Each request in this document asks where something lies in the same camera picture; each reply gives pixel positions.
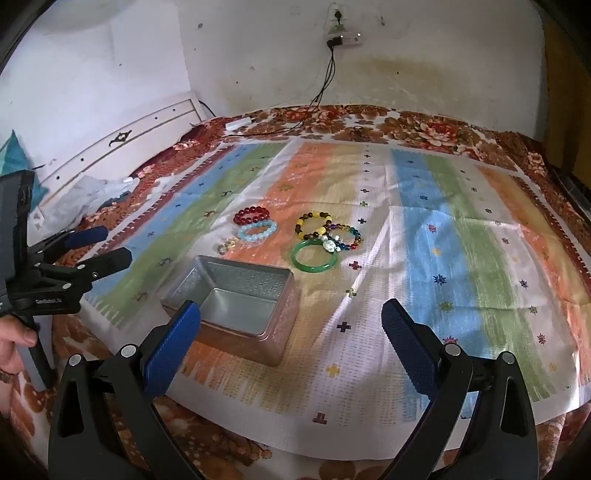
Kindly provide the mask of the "person's left hand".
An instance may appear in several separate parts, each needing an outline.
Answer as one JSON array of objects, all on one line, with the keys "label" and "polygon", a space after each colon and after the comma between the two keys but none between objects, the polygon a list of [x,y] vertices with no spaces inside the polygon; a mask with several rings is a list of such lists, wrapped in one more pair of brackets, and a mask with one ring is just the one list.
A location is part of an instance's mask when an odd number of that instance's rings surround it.
[{"label": "person's left hand", "polygon": [[24,326],[17,318],[7,315],[0,319],[0,368],[16,375],[23,370],[18,347],[30,348],[37,343],[37,334]]}]

